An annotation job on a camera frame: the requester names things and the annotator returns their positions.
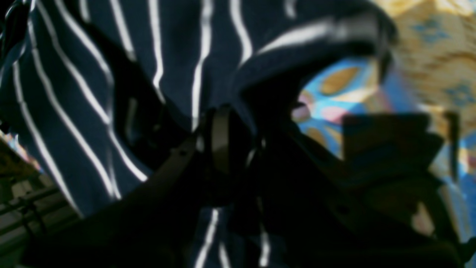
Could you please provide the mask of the right gripper white right finger image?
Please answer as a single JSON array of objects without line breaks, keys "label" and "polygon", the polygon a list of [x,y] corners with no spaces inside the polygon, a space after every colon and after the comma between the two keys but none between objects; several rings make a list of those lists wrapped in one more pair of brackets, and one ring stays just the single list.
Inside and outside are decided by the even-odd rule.
[{"label": "right gripper white right finger image", "polygon": [[291,268],[462,268],[428,119],[345,119],[343,158],[290,120],[265,125],[262,219]]}]

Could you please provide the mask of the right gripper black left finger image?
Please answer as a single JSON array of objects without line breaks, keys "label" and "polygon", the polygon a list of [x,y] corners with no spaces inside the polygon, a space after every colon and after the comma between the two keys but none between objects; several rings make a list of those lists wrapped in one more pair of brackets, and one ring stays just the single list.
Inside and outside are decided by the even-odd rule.
[{"label": "right gripper black left finger image", "polygon": [[119,202],[31,242],[24,268],[187,268],[200,211],[233,196],[229,106],[211,109],[148,180]]}]

